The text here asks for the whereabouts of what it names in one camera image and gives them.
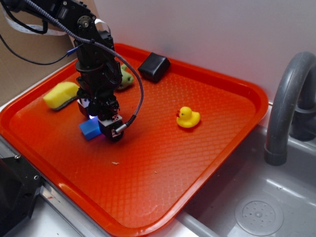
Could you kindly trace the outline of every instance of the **gray sink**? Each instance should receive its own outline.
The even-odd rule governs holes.
[[[200,223],[201,236],[316,237],[316,148],[290,138],[287,162],[272,166],[265,139],[266,129],[256,127],[178,219],[194,219],[190,229]]]

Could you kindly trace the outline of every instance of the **green sponge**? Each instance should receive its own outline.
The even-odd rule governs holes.
[[[78,88],[79,86],[73,82],[61,82],[52,88],[43,99],[51,109],[60,110],[77,98]]]

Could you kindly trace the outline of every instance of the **red plastic tray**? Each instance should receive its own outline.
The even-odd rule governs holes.
[[[149,52],[118,44],[138,68]],[[50,110],[42,97],[57,83],[76,81],[74,64],[8,105],[0,133],[50,182],[114,236],[142,236],[165,226],[266,113],[256,85],[170,60],[159,83],[143,80],[145,99],[123,138],[86,141],[76,102]],[[127,121],[139,100],[137,82],[116,92]],[[189,106],[199,125],[184,129],[176,113]]]

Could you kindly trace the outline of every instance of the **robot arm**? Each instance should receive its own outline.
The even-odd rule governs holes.
[[[74,44],[78,46],[76,70],[80,73],[77,78],[80,84],[80,111],[87,117],[98,116],[100,130],[111,140],[119,140],[118,136],[122,136],[123,130],[133,122],[136,114],[125,124],[122,124],[121,117],[118,116],[119,103],[114,90],[122,80],[120,65],[115,60],[117,55],[113,54],[115,49],[111,34],[96,29],[96,16],[82,1],[76,0],[33,0],[33,3],[52,18],[26,3],[26,0],[4,0],[4,3],[11,11],[25,11],[53,25],[63,25],[78,36]],[[111,126],[103,127],[103,121],[106,121],[105,124],[111,123]]]

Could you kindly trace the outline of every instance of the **faucet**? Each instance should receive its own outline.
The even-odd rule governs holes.
[[[271,165],[286,162],[288,136],[309,141],[316,137],[316,56],[296,54],[288,64],[273,102],[265,161]]]

